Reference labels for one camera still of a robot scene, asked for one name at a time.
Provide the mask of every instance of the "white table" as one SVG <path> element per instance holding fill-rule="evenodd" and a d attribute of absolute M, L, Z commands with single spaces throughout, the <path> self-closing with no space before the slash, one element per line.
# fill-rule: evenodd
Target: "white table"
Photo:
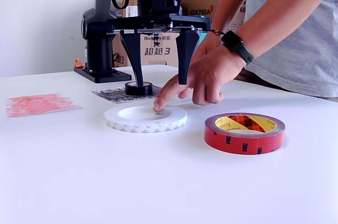
<path fill-rule="evenodd" d="M 177 73 L 143 70 L 158 86 Z M 1 224 L 338 223 L 337 103 L 232 81 L 218 105 L 171 101 L 187 111 L 185 127 L 136 137 L 105 126 L 114 104 L 91 92 L 124 83 L 74 72 L 0 79 L 2 101 L 60 92 L 83 107 L 8 119 L 1 105 Z M 284 121 L 284 147 L 255 156 L 209 147 L 204 121 L 233 111 Z"/>

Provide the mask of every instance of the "cardboard box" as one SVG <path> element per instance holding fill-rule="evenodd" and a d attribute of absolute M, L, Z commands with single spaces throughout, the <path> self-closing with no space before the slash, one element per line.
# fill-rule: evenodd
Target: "cardboard box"
<path fill-rule="evenodd" d="M 163 64 L 172 67 L 179 66 L 176 37 L 178 33 L 141 34 L 141 65 Z M 124 49 L 120 35 L 112 41 L 115 67 L 130 67 L 130 61 Z"/>
<path fill-rule="evenodd" d="M 122 10 L 122 17 L 134 17 L 138 16 L 137 12 L 137 0 L 129 0 L 128 6 Z"/>
<path fill-rule="evenodd" d="M 182 0 L 181 5 L 183 7 L 184 15 L 203 15 L 209 17 L 212 21 L 219 0 Z M 245 19 L 246 3 L 241 6 L 241 9 L 236 14 L 229 26 L 223 30 L 235 31 L 242 26 Z"/>

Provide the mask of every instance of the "white tape roll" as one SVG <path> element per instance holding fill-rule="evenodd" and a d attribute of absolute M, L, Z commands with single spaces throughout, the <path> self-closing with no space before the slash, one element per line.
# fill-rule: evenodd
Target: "white tape roll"
<path fill-rule="evenodd" d="M 152 106 L 116 107 L 104 113 L 107 126 L 130 133 L 166 132 L 184 126 L 186 119 L 186 111 L 179 107 L 168 107 L 159 113 Z"/>

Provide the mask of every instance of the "electrical tape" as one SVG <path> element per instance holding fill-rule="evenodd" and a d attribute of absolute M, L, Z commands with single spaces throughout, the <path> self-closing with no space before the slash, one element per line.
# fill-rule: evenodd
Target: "electrical tape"
<path fill-rule="evenodd" d="M 252 113 L 227 113 L 205 121 L 205 142 L 233 154 L 265 154 L 284 143 L 285 124 L 279 119 Z"/>
<path fill-rule="evenodd" d="M 129 96 L 148 96 L 153 94 L 153 84 L 143 82 L 142 87 L 138 87 L 136 82 L 128 82 L 125 84 L 125 93 Z"/>
<path fill-rule="evenodd" d="M 152 106 L 116 107 L 104 113 L 108 127 L 130 133 L 167 132 L 184 126 L 186 121 L 186 111 L 180 107 L 167 107 L 159 113 Z"/>

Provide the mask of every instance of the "yellow tape core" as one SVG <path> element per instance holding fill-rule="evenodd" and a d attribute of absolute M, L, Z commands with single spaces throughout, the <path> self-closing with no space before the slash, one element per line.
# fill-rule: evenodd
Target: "yellow tape core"
<path fill-rule="evenodd" d="M 222 130 L 256 130 L 263 133 L 276 128 L 275 122 L 270 119 L 246 115 L 220 117 L 215 121 L 215 125 Z"/>

